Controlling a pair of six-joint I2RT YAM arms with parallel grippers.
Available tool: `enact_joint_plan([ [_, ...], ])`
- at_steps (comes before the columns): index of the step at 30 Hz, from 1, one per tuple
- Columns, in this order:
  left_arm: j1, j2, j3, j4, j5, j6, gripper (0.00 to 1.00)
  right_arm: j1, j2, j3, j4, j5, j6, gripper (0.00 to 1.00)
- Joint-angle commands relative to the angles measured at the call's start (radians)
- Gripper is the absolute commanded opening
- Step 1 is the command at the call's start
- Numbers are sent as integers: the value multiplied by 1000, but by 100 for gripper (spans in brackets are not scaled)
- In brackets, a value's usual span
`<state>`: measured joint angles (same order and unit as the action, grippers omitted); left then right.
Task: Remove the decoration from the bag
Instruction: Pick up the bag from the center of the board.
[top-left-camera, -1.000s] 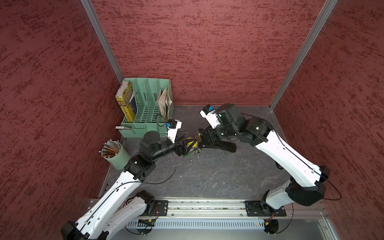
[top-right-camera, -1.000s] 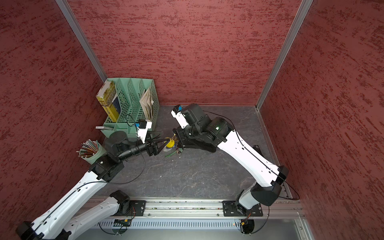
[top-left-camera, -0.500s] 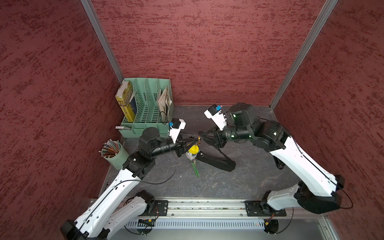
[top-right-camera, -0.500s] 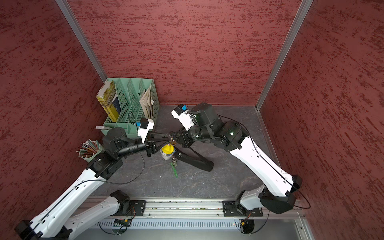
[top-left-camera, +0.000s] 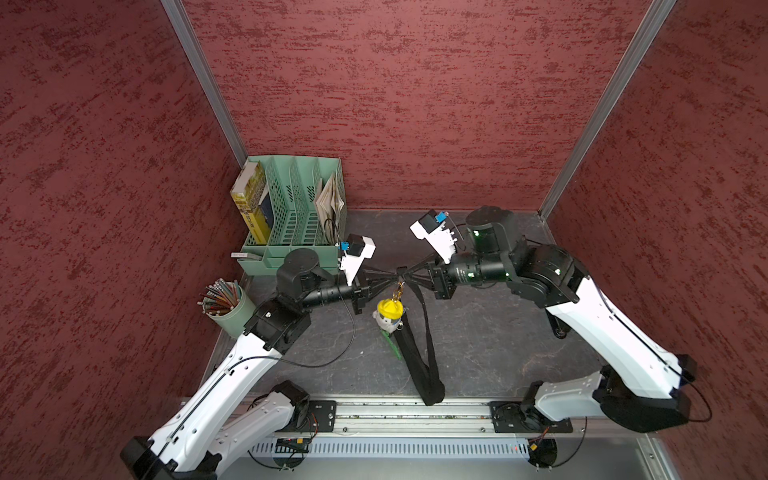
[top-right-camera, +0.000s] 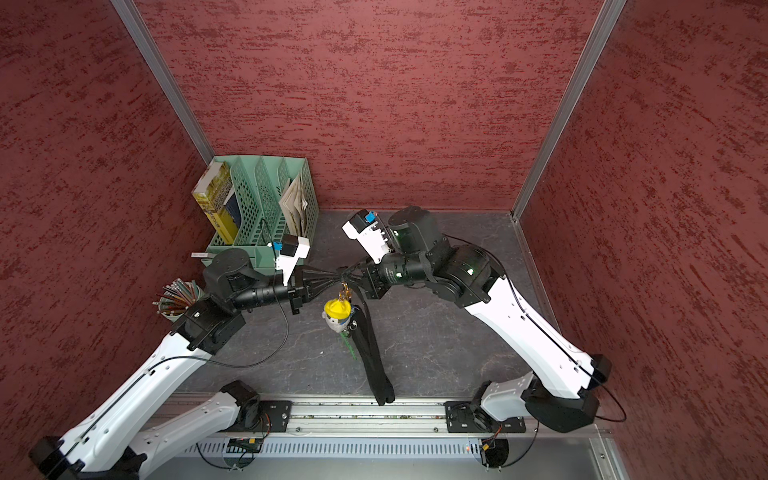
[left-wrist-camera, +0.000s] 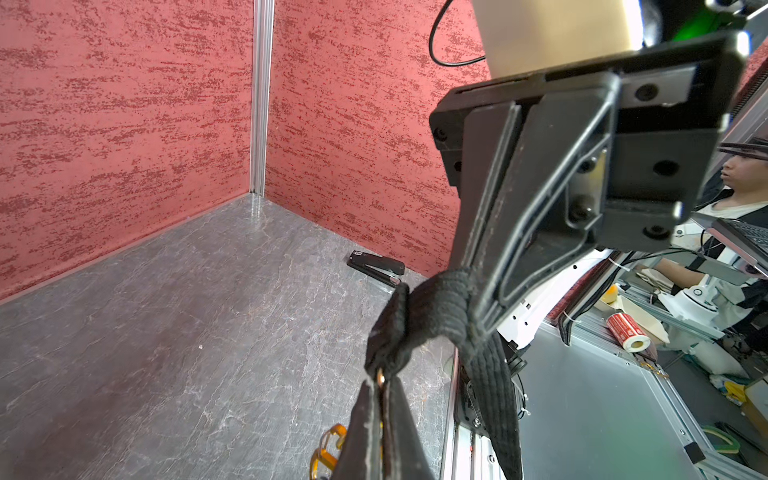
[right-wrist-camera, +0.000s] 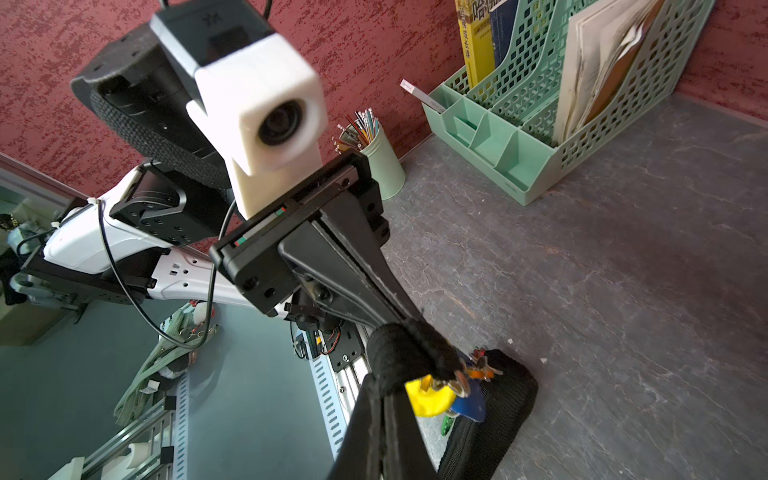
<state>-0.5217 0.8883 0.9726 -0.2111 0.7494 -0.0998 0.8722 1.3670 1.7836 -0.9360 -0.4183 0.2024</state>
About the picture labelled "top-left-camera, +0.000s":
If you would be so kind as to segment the yellow blue doll decoration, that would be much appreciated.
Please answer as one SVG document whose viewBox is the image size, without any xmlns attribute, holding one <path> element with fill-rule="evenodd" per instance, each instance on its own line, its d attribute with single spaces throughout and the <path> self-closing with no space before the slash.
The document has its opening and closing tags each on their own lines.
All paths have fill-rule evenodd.
<svg viewBox="0 0 768 480">
<path fill-rule="evenodd" d="M 395 339 L 395 334 L 403 329 L 402 317 L 405 308 L 402 302 L 396 298 L 389 298 L 378 302 L 376 310 L 372 313 L 382 336 L 398 360 L 403 356 Z"/>
</svg>

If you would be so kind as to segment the black corduroy bag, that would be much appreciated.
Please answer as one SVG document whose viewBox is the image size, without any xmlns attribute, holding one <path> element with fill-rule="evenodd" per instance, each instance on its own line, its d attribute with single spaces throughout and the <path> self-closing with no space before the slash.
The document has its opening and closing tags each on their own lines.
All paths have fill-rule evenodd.
<svg viewBox="0 0 768 480">
<path fill-rule="evenodd" d="M 415 277 L 414 275 L 408 275 L 405 278 L 400 277 L 399 281 L 402 279 L 415 279 Z M 441 403 L 445 399 L 445 385 L 440 378 L 439 366 L 430 328 L 429 314 L 424 295 L 421 290 L 414 291 L 411 289 L 411 291 L 415 295 L 422 309 L 427 358 L 422 358 L 422 349 L 416 342 L 402 298 L 400 301 L 405 308 L 405 313 L 402 317 L 404 326 L 401 331 L 395 334 L 395 339 L 408 368 L 411 380 L 422 402 L 425 406 L 433 406 Z"/>
</svg>

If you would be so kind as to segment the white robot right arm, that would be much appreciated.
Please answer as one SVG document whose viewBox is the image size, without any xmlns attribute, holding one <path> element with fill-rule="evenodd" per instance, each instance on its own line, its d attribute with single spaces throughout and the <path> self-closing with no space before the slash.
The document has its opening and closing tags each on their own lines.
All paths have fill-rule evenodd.
<svg viewBox="0 0 768 480">
<path fill-rule="evenodd" d="M 696 362 L 673 354 L 646 335 L 563 248 L 527 239 L 508 210 L 483 206 L 465 220 L 467 249 L 458 251 L 448 214 L 430 210 L 410 230 L 434 253 L 401 271 L 414 290 L 449 299 L 460 285 L 505 283 L 510 292 L 544 310 L 553 334 L 576 332 L 604 360 L 600 370 L 570 381 L 537 381 L 512 408 L 521 428 L 544 432 L 571 417 L 607 418 L 639 433 L 692 422 L 684 393 Z"/>
</svg>

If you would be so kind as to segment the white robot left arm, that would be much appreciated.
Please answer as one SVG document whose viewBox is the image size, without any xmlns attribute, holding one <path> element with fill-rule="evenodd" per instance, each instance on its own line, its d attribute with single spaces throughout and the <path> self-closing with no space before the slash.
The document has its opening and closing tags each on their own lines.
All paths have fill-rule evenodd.
<svg viewBox="0 0 768 480">
<path fill-rule="evenodd" d="M 287 255 L 275 275 L 275 295 L 256 308 L 222 364 L 162 427 L 123 448 L 120 457 L 133 478 L 216 479 L 261 439 L 306 422 L 309 396 L 290 381 L 236 420 L 230 417 L 309 327 L 312 308 L 341 301 L 360 309 L 397 279 L 360 268 L 358 257 L 346 261 L 352 276 L 339 280 L 311 249 Z"/>
</svg>

